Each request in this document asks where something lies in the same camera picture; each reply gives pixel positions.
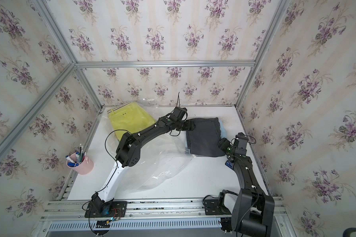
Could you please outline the clear plastic vacuum bag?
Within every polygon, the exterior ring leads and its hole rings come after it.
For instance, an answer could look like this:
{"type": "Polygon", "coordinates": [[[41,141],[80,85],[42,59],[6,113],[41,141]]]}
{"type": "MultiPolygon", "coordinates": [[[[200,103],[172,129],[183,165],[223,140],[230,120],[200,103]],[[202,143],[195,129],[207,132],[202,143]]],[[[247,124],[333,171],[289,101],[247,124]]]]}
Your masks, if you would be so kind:
{"type": "MultiPolygon", "coordinates": [[[[153,101],[135,102],[151,114],[156,122],[160,117],[172,111],[172,108],[159,107],[153,101]]],[[[106,119],[110,123],[107,111],[106,119]]],[[[112,158],[116,155],[119,142],[112,128],[104,142],[106,152],[112,158]]],[[[178,175],[193,158],[194,155],[186,147],[186,138],[183,133],[178,133],[176,136],[170,133],[160,135],[141,148],[140,160],[135,166],[127,167],[117,190],[133,193],[153,189],[178,175]]]]}

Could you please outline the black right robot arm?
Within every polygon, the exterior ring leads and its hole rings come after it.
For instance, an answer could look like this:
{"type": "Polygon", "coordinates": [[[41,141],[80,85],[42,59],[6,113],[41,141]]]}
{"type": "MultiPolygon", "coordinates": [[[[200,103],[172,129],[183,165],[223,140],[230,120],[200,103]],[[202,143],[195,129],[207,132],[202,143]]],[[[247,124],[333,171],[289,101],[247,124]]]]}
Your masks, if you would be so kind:
{"type": "Polygon", "coordinates": [[[239,133],[231,143],[222,138],[218,147],[227,156],[229,167],[235,172],[240,191],[231,212],[231,227],[236,233],[250,237],[269,237],[272,232],[275,201],[266,195],[253,172],[252,160],[247,156],[248,138],[239,133]]]}

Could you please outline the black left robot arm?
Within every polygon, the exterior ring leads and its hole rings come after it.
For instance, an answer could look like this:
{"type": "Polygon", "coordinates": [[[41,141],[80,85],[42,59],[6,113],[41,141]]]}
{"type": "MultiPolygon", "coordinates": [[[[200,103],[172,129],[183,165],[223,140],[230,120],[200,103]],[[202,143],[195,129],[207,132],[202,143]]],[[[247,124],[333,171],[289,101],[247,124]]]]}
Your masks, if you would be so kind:
{"type": "Polygon", "coordinates": [[[144,145],[172,130],[193,131],[195,124],[192,121],[184,119],[186,115],[187,111],[185,108],[176,107],[173,112],[160,117],[156,123],[142,131],[130,133],[126,130],[116,149],[115,163],[108,178],[103,187],[92,195],[90,201],[91,209],[104,216],[110,213],[114,194],[125,171],[127,167],[133,167],[138,163],[141,148],[144,145]]]}

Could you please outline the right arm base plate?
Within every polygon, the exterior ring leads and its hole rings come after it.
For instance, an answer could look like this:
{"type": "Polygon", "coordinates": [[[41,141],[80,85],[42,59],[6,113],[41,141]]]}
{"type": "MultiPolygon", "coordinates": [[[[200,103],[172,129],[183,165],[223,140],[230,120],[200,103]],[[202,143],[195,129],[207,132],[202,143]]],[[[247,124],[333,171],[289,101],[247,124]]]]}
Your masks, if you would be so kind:
{"type": "Polygon", "coordinates": [[[205,209],[205,215],[231,215],[231,212],[221,204],[218,197],[207,195],[203,198],[202,204],[205,209]]]}

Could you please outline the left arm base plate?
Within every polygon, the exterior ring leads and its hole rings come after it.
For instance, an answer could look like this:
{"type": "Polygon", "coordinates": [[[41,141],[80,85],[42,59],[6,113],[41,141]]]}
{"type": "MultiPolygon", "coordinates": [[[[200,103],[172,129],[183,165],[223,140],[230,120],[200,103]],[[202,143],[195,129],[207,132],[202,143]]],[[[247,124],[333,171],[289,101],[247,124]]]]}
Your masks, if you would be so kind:
{"type": "Polygon", "coordinates": [[[127,205],[127,201],[112,201],[110,204],[105,204],[102,211],[98,211],[90,201],[85,212],[85,218],[124,217],[127,205]]]}

